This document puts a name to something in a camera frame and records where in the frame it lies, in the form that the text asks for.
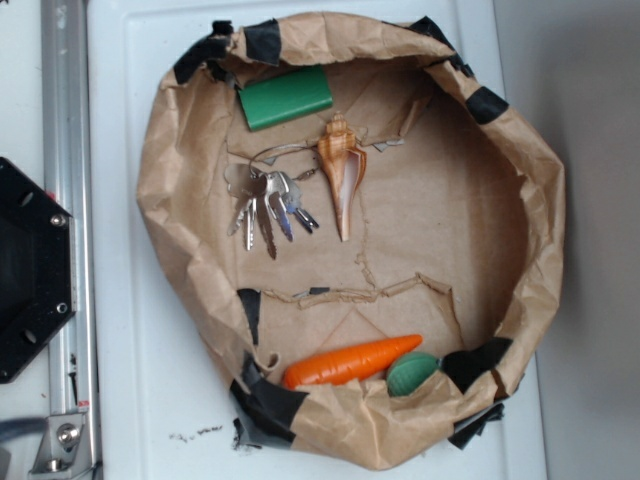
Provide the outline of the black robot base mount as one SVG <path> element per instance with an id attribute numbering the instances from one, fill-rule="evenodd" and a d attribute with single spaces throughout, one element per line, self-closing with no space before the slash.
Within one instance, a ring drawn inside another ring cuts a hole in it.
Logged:
<path id="1" fill-rule="evenodd" d="M 72 217 L 1 159 L 1 382 L 14 381 L 74 314 Z"/>

